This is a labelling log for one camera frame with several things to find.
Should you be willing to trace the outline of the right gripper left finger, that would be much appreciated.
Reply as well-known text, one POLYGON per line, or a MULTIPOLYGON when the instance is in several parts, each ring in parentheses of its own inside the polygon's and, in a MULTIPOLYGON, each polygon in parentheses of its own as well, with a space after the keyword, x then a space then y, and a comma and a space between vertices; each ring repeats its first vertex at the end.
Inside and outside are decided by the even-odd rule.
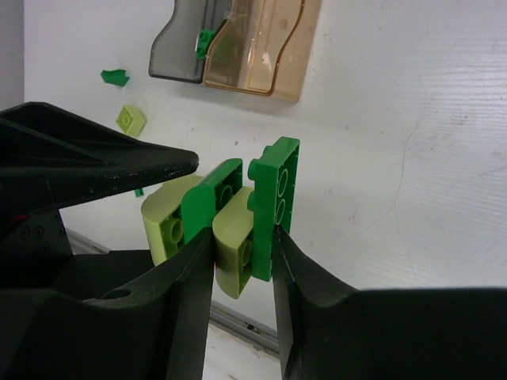
POLYGON ((202 348, 176 332, 175 285, 139 277, 99 299, 74 297, 73 256, 49 287, 1 289, 4 379, 199 379, 202 348))

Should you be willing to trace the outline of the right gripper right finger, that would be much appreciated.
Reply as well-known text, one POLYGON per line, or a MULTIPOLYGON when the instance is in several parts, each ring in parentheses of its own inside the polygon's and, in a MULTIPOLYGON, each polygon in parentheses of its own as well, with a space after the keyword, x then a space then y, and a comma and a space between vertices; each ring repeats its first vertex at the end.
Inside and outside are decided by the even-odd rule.
POLYGON ((503 379, 503 288, 359 290, 273 232, 285 379, 503 379))

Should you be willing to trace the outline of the small dark green lego piece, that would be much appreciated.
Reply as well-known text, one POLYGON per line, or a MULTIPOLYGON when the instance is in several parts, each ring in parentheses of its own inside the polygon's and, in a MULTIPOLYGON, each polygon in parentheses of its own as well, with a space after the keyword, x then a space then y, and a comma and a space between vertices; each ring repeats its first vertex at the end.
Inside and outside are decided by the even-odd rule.
POLYGON ((215 30, 202 29, 199 32, 196 42, 196 57, 198 59, 205 59, 208 47, 213 40, 215 30))

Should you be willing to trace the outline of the green and lime lego stack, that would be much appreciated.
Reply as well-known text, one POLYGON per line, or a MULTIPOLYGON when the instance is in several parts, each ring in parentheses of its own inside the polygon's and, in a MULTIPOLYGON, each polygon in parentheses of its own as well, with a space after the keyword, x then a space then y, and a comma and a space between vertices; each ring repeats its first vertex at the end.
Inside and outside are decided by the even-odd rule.
POLYGON ((230 158, 205 177, 169 180, 150 194, 141 214, 154 264, 210 227, 223 293, 237 299, 250 278, 270 281, 273 231, 291 229, 299 146, 298 139, 281 137, 247 167, 230 158))

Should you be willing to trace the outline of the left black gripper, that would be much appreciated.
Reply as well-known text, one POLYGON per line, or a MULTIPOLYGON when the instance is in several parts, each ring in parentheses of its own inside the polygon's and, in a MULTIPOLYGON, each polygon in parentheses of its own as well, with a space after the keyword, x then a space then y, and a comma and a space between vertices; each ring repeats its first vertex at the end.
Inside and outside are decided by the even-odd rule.
MULTIPOLYGON (((1 208, 62 209, 194 173, 190 150, 142 142, 44 102, 1 113, 1 208)), ((1 289, 49 287, 71 259, 58 210, 1 221, 1 289)))

